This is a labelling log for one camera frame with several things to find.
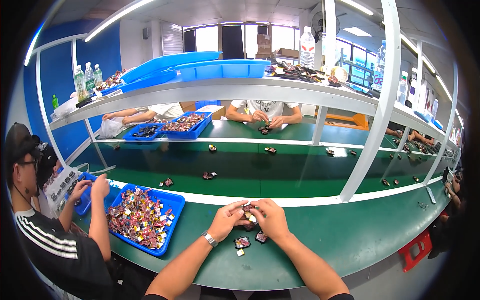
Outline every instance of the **green bottle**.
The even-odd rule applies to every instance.
[[[52,101],[52,104],[53,104],[53,109],[57,109],[59,108],[59,100],[57,98],[56,95],[53,95],[53,101]]]

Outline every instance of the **water bottle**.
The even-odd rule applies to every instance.
[[[77,92],[78,102],[82,102],[85,98],[87,98],[85,87],[85,74],[82,71],[82,66],[77,66],[73,80],[75,82],[75,91]]]
[[[402,76],[402,80],[398,84],[398,91],[396,93],[396,100],[400,102],[402,105],[405,105],[405,100],[407,99],[407,78]]]
[[[300,38],[300,65],[313,69],[315,62],[315,39],[312,29],[308,26],[303,28],[303,35]]]
[[[383,40],[382,46],[380,46],[377,52],[377,63],[375,64],[375,69],[373,69],[372,89],[377,90],[379,92],[382,91],[382,84],[384,83],[385,44],[386,42]]]
[[[87,97],[91,97],[95,92],[95,80],[90,62],[85,64],[85,87],[87,91]]]
[[[95,71],[93,72],[93,78],[95,81],[95,86],[101,86],[103,82],[102,70],[98,67],[98,64],[95,65]]]
[[[437,117],[437,110],[438,110],[438,100],[435,99],[435,101],[433,102],[433,108],[432,108],[432,115],[433,115],[432,123],[435,122],[435,118]]]
[[[53,95],[52,105],[53,109],[59,108],[59,100],[56,95]]]

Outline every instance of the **red plastic stool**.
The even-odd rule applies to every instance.
[[[412,259],[410,254],[410,248],[412,248],[415,244],[418,245],[420,249],[419,255]],[[398,254],[405,256],[405,261],[407,262],[407,266],[403,269],[403,273],[406,273],[413,269],[425,256],[427,256],[430,251],[432,251],[432,241],[430,240],[430,233],[428,229],[422,232],[419,236],[417,236],[413,241],[408,243],[405,247],[398,251]]]

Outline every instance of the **plastic bag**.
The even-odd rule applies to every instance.
[[[122,132],[122,123],[115,122],[112,120],[102,121],[100,126],[100,138],[101,139],[112,139]]]

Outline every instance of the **metal watch band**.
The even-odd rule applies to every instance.
[[[212,247],[215,248],[216,246],[218,246],[218,242],[214,238],[212,238],[211,235],[208,234],[208,230],[205,230],[202,233],[202,236],[205,237],[205,239],[208,241],[210,245],[212,245]]]

